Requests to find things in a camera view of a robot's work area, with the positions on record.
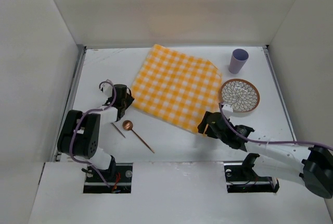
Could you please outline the floral patterned ceramic plate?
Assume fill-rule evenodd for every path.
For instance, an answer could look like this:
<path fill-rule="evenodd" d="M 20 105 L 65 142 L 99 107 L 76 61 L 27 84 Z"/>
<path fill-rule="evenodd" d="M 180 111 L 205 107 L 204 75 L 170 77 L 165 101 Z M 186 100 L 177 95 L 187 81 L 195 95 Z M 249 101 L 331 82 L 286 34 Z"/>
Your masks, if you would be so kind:
<path fill-rule="evenodd" d="M 230 79 L 221 86 L 221 101 L 232 107 L 237 113 L 255 110 L 260 103 L 258 89 L 244 79 Z"/>

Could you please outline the yellow white checkered cloth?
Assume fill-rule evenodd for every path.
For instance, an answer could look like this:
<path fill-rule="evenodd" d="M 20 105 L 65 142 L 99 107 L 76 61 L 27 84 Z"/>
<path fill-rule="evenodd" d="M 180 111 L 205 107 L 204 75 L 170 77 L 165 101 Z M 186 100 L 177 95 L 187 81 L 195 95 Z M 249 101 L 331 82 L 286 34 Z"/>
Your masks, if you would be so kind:
<path fill-rule="evenodd" d="M 133 105 L 197 133 L 205 113 L 218 110 L 222 80 L 222 73 L 209 60 L 156 44 L 131 85 Z"/>

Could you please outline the lilac plastic cup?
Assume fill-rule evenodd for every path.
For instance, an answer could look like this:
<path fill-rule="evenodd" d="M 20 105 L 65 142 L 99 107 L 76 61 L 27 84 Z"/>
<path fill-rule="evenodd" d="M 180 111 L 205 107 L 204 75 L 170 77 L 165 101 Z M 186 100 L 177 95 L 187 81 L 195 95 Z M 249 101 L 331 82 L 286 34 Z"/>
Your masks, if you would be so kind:
<path fill-rule="evenodd" d="M 248 58 L 249 54 L 246 50 L 241 48 L 233 50 L 228 68 L 229 72 L 232 74 L 238 74 Z"/>

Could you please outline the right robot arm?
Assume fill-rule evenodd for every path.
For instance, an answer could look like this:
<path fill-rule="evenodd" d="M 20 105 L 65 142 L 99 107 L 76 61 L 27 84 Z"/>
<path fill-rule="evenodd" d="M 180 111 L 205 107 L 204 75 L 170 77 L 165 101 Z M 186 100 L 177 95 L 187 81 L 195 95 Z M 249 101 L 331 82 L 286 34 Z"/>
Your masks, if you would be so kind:
<path fill-rule="evenodd" d="M 206 112 L 199 133 L 247 153 L 242 166 L 259 177 L 277 177 L 332 198 L 332 153 L 320 144 L 271 141 L 252 127 L 233 125 L 223 114 Z"/>

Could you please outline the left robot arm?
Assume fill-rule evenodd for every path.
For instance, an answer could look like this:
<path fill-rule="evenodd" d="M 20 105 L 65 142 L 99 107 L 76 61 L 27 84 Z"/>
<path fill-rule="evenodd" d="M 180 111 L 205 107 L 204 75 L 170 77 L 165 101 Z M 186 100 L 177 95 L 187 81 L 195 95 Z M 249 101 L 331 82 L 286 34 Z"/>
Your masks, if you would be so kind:
<path fill-rule="evenodd" d="M 127 85 L 113 84 L 110 80 L 101 82 L 99 89 L 107 96 L 106 102 L 86 112 L 68 111 L 57 141 L 57 150 L 75 162 L 87 165 L 93 170 L 93 175 L 99 175 L 108 184 L 108 180 L 116 174 L 116 161 L 99 147 L 100 127 L 121 120 L 134 102 L 134 97 Z"/>

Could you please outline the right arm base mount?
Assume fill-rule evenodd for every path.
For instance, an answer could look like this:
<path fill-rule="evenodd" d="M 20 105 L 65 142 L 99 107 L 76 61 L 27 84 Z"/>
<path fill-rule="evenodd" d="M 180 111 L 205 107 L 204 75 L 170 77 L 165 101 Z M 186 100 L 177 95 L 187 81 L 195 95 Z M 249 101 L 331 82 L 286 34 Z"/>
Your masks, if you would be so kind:
<path fill-rule="evenodd" d="M 224 163 L 228 193 L 277 193 L 279 182 L 272 177 L 258 176 L 241 163 Z"/>

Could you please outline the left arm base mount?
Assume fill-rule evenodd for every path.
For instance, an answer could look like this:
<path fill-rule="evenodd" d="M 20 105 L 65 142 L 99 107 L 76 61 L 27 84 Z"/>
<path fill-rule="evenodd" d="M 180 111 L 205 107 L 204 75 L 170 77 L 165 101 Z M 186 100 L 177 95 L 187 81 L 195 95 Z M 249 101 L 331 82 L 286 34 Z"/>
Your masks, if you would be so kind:
<path fill-rule="evenodd" d="M 98 173 L 88 166 L 82 168 L 85 173 L 85 182 L 83 193 L 85 194 L 129 194 L 132 189 L 133 164 L 118 163 L 114 175 L 109 175 L 106 172 L 101 174 L 109 184 L 107 186 Z"/>

